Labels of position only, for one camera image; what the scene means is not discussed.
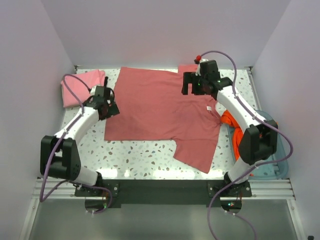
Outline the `dusty red t shirt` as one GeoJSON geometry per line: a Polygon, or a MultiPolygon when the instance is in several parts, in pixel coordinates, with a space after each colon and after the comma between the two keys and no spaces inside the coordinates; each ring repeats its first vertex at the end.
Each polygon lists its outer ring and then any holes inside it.
{"type": "Polygon", "coordinates": [[[119,114],[106,120],[105,141],[173,140],[173,157],[209,173],[221,128],[216,100],[183,95],[183,73],[122,67],[114,87],[119,114]]]}

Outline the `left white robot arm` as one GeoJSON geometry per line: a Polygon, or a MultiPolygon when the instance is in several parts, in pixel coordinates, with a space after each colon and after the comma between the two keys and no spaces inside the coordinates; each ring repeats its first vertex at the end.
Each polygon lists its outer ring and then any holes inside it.
{"type": "Polygon", "coordinates": [[[86,185],[88,193],[99,196],[104,190],[104,184],[99,181],[101,174],[82,165],[78,144],[96,123],[119,113],[113,89],[94,86],[74,118],[55,135],[42,138],[40,173],[44,177],[86,185]]]}

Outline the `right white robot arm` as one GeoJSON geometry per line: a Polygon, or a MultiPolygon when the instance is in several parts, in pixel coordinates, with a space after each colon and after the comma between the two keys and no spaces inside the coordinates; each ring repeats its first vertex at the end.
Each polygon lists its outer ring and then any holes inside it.
{"type": "Polygon", "coordinates": [[[256,164],[268,159],[277,150],[278,125],[255,111],[233,87],[233,81],[221,77],[215,60],[197,56],[195,72],[184,72],[181,93],[209,95],[229,111],[238,123],[243,136],[238,145],[238,160],[225,174],[223,192],[230,197],[240,190],[256,164]]]}

